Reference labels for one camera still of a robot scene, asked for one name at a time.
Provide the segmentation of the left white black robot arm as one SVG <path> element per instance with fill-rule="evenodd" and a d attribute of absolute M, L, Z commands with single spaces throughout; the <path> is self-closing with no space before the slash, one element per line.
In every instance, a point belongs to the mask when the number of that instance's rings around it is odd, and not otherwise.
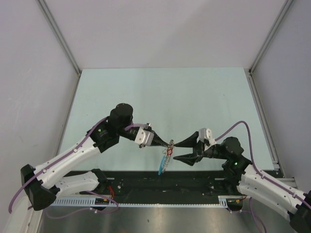
<path fill-rule="evenodd" d="M 118 104 L 109 116 L 97 122 L 74 146 L 49 161 L 21 168 L 22 189 L 35 211 L 49 207 L 59 197 L 69 194 L 94 191 L 102 194 L 107 190 L 107 178 L 99 169 L 75 176 L 67 176 L 73 168 L 119 143 L 126 138 L 138 144 L 139 148 L 149 146 L 168 147 L 152 129 L 149 123 L 133 123 L 133 107 Z"/>

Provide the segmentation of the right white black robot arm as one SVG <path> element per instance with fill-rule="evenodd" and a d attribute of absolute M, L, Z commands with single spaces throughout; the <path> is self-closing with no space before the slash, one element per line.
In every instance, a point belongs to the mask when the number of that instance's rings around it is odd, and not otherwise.
<path fill-rule="evenodd" d="M 175 147 L 191 148 L 192 153 L 174 159 L 189 166 L 203 158 L 222 159 L 225 172 L 224 189 L 230 195 L 238 192 L 275 210 L 298 233 L 311 231 L 311 194 L 282 183 L 253 161 L 243 156 L 243 148 L 236 137 L 217 143 L 210 129 L 203 128 Z"/>

